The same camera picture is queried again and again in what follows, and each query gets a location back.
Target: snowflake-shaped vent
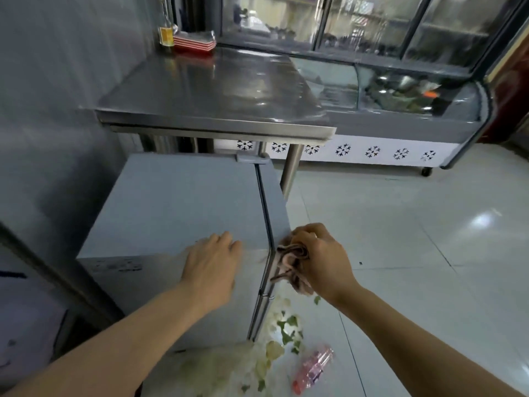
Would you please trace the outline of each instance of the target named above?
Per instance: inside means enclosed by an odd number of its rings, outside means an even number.
[[[272,151],[275,153],[281,153],[287,150],[287,144],[286,143],[272,143]]]
[[[366,156],[372,158],[375,157],[378,153],[380,153],[380,148],[378,146],[373,146],[367,149]]]
[[[307,154],[314,154],[314,153],[318,153],[319,151],[320,151],[319,146],[307,146],[305,148],[305,153]]]
[[[338,149],[336,149],[335,153],[338,156],[345,156],[351,151],[351,145],[348,143],[338,146]]]
[[[407,154],[409,153],[409,150],[403,147],[402,149],[397,149],[397,151],[393,154],[393,159],[400,160],[404,159]]]
[[[424,152],[420,159],[422,161],[428,161],[428,160],[432,160],[433,156],[435,156],[435,151],[430,150],[428,152]]]
[[[241,150],[253,149],[253,141],[237,141],[237,147]]]

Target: glass shelf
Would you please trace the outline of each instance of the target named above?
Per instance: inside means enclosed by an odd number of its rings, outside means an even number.
[[[290,58],[312,93],[328,111],[351,111],[358,106],[358,77],[354,66]]]
[[[320,51],[399,57],[421,0],[332,0]]]
[[[357,66],[361,109],[442,117],[466,122],[480,119],[481,98],[472,82],[427,74],[402,74]]]
[[[224,0],[223,36],[310,50],[323,0]]]
[[[471,68],[519,0],[432,0],[405,59]]]

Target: red bottle cap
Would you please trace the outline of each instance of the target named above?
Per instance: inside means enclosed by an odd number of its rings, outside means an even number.
[[[297,380],[294,380],[294,383],[292,383],[292,390],[294,390],[294,393],[296,395],[301,395],[301,389]]]

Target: pink plastic bottle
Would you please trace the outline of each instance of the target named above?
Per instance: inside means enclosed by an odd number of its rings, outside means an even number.
[[[333,355],[331,347],[323,346],[303,362],[296,380],[292,383],[292,390],[296,395],[301,395],[306,389],[314,386],[327,364],[332,361]]]

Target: person's left hand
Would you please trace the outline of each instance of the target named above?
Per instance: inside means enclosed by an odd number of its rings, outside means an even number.
[[[189,252],[183,268],[182,283],[207,314],[230,301],[235,274],[241,263],[242,243],[232,243],[225,232],[212,234],[205,243],[197,243]]]

